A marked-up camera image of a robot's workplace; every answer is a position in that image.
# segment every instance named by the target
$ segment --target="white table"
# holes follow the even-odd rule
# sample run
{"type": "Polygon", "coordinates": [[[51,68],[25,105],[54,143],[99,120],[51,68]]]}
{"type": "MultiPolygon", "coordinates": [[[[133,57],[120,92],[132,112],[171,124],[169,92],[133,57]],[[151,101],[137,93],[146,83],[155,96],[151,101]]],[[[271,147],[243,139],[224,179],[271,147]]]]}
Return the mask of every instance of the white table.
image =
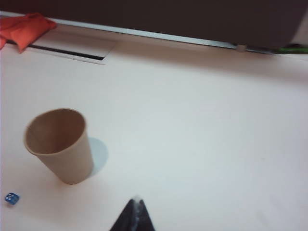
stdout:
{"type": "Polygon", "coordinates": [[[308,62],[118,42],[97,65],[5,47],[1,230],[108,231],[135,195],[158,231],[308,230],[308,62]],[[60,107],[85,116],[107,156],[77,185],[22,143],[60,107]]]}

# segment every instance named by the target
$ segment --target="die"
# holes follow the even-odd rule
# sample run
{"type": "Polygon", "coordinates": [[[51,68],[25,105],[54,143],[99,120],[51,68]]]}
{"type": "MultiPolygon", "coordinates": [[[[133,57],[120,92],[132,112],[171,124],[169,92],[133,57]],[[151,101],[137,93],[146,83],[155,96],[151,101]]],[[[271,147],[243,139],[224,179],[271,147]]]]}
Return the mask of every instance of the die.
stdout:
{"type": "Polygon", "coordinates": [[[9,194],[6,195],[5,200],[10,204],[14,205],[19,200],[19,196],[10,192],[9,194]]]}

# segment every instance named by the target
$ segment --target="red cloth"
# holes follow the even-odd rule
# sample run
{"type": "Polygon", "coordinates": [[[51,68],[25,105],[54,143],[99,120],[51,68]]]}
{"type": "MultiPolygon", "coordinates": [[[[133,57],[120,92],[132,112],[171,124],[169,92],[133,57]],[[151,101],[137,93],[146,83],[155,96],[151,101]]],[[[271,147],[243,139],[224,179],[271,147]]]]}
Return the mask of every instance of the red cloth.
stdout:
{"type": "Polygon", "coordinates": [[[30,13],[21,17],[0,19],[0,49],[7,40],[17,43],[21,53],[30,43],[46,31],[56,27],[56,23],[39,13],[30,13]]]}

